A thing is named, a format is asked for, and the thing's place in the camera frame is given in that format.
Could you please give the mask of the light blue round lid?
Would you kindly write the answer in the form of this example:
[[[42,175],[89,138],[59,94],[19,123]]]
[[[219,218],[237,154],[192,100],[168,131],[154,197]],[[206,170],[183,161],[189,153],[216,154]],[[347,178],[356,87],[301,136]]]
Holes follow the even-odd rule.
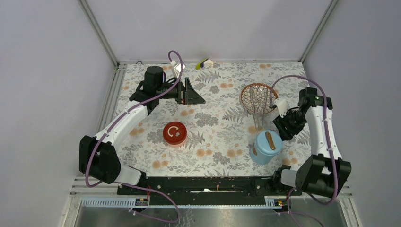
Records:
[[[283,140],[272,130],[264,130],[260,132],[253,144],[254,155],[275,156],[283,148]]]

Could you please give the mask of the clear plastic tongs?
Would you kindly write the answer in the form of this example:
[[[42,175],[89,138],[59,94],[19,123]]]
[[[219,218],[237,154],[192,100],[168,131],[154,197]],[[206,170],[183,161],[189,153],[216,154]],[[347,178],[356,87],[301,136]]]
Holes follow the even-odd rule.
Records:
[[[266,104],[269,90],[265,86],[253,84],[250,86],[250,98],[253,114],[253,120],[256,129],[260,130],[263,126],[266,112]]]

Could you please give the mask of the red round lid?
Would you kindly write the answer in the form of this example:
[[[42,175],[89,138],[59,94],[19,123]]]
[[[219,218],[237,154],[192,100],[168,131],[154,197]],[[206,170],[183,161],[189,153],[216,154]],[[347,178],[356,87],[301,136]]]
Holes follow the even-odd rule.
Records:
[[[165,141],[180,142],[187,140],[187,136],[187,129],[181,122],[170,122],[163,128],[163,138]]]

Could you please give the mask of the light blue cup container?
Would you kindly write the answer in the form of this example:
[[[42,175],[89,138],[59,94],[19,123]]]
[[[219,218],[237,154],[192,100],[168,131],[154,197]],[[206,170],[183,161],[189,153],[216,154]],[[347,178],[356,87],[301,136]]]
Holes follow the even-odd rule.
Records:
[[[268,164],[278,153],[279,148],[271,149],[270,145],[258,146],[256,143],[250,149],[250,158],[253,162],[259,165]]]

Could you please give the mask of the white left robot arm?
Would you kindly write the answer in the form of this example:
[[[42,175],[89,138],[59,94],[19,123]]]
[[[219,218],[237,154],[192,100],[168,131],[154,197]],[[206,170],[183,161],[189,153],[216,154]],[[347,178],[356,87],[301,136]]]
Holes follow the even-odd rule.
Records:
[[[199,105],[206,101],[192,87],[189,78],[179,75],[166,79],[162,67],[149,66],[126,107],[103,130],[94,136],[84,136],[79,143],[79,171],[100,182],[127,183],[135,194],[142,194],[147,182],[142,173],[123,165],[117,149],[134,126],[144,120],[158,106],[160,99],[173,99],[180,105]]]

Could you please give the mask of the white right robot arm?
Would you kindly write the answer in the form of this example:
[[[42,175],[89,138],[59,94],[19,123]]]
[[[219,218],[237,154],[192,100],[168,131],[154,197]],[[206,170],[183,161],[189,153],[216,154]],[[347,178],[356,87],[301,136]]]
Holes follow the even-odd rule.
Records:
[[[266,164],[278,154],[284,141],[291,140],[309,127],[311,155],[298,170],[281,167],[271,182],[274,193],[283,195],[290,188],[304,192],[313,199],[328,198],[321,204],[332,203],[349,177],[351,163],[344,161],[336,145],[332,127],[332,101],[320,85],[300,90],[297,107],[289,107],[287,100],[273,98],[270,90],[266,102],[279,115],[273,120],[278,133],[264,130],[250,148],[250,156],[257,164]]]

